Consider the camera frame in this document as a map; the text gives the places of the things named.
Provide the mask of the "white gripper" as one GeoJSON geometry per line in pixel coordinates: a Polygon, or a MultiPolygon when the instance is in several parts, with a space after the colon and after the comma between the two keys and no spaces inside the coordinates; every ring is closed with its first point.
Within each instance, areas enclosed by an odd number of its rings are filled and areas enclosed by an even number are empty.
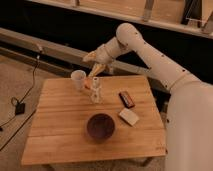
{"type": "Polygon", "coordinates": [[[95,64],[89,73],[89,77],[95,77],[105,70],[108,64],[111,64],[119,56],[119,47],[117,45],[102,44],[96,50],[83,57],[84,62],[94,61],[95,64]]]}

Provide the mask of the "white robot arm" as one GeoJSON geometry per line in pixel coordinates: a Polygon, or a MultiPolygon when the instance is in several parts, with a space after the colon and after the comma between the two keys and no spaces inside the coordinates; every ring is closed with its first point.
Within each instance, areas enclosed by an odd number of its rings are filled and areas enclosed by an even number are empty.
{"type": "Polygon", "coordinates": [[[144,40],[131,24],[83,60],[93,61],[95,76],[117,57],[135,52],[170,92],[166,124],[165,171],[213,171],[213,85],[190,73],[144,40]]]}

